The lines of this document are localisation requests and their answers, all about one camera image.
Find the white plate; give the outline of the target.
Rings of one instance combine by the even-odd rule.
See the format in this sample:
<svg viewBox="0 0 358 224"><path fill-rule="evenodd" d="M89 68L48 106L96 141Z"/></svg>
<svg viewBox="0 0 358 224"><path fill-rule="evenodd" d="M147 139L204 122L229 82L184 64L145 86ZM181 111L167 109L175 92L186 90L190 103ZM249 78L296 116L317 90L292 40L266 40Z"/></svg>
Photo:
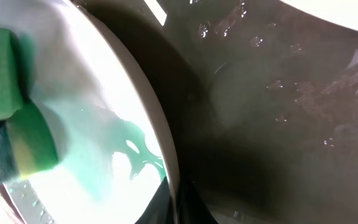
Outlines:
<svg viewBox="0 0 358 224"><path fill-rule="evenodd" d="M105 24L71 1L0 1L22 90L58 164L0 182L26 223L136 223L166 177L178 221L178 162L145 73Z"/></svg>
<svg viewBox="0 0 358 224"><path fill-rule="evenodd" d="M358 31L358 0L281 0L312 16Z"/></svg>

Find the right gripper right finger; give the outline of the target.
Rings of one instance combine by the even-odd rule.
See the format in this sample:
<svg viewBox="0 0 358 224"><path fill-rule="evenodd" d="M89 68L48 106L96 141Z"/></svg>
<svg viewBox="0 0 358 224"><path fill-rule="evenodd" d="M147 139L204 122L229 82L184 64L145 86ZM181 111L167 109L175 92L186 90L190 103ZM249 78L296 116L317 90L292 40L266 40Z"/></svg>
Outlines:
<svg viewBox="0 0 358 224"><path fill-rule="evenodd" d="M197 192L194 183L182 179L177 195L179 224L218 224Z"/></svg>

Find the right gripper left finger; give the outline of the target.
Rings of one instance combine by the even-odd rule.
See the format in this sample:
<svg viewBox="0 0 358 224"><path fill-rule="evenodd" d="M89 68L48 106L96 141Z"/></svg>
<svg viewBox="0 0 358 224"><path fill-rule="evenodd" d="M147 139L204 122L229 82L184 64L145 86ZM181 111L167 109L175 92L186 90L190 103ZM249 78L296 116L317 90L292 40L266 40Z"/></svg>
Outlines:
<svg viewBox="0 0 358 224"><path fill-rule="evenodd" d="M135 224L173 224L172 198L166 177Z"/></svg>

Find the green yellow sponge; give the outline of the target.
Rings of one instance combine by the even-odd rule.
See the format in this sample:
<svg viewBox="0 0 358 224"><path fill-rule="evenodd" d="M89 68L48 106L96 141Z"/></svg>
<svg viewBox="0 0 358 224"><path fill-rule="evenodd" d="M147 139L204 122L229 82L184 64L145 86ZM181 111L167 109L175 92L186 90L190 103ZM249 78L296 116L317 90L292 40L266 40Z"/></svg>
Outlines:
<svg viewBox="0 0 358 224"><path fill-rule="evenodd" d="M26 179L58 164L50 130L22 90L16 37L0 28L0 182Z"/></svg>

